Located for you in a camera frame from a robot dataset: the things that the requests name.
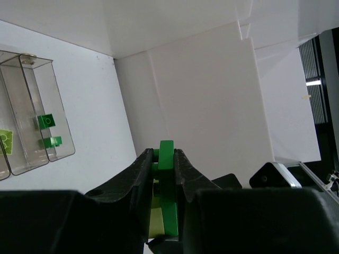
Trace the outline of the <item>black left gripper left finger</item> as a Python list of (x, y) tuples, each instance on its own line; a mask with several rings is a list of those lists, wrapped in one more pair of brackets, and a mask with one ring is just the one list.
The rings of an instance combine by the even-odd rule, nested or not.
[(1, 192), (1, 253), (143, 253), (153, 149), (86, 194)]

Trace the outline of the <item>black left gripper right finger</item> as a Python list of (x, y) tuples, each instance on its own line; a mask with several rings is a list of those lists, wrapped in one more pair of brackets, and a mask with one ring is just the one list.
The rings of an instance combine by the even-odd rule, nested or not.
[(184, 253), (338, 253), (338, 217), (309, 188), (221, 189), (174, 152)]

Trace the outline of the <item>green and lime lego piece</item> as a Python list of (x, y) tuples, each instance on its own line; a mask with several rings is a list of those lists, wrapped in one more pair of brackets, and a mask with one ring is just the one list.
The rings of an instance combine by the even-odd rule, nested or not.
[(153, 150), (151, 166), (153, 178), (153, 200), (149, 238), (161, 235), (176, 237), (179, 234), (177, 200), (174, 172), (174, 141), (163, 140)]

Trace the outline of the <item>small green lego brick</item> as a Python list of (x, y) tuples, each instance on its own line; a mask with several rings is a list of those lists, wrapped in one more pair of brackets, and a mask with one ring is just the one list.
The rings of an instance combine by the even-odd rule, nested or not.
[(42, 141), (46, 149), (59, 147), (63, 143), (62, 138), (60, 136), (43, 138)]

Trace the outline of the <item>green square lego brick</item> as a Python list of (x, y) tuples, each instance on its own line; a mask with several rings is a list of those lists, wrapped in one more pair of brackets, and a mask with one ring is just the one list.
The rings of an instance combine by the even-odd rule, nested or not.
[(38, 125), (40, 130), (48, 129), (56, 126), (55, 120), (52, 114), (45, 114), (37, 116)]

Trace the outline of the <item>lime green lego brick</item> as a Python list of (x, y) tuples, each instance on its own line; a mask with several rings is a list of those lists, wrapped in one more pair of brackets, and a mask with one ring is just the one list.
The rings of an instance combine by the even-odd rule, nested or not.
[(1, 141), (7, 155), (12, 155), (13, 151), (13, 131), (0, 130)]

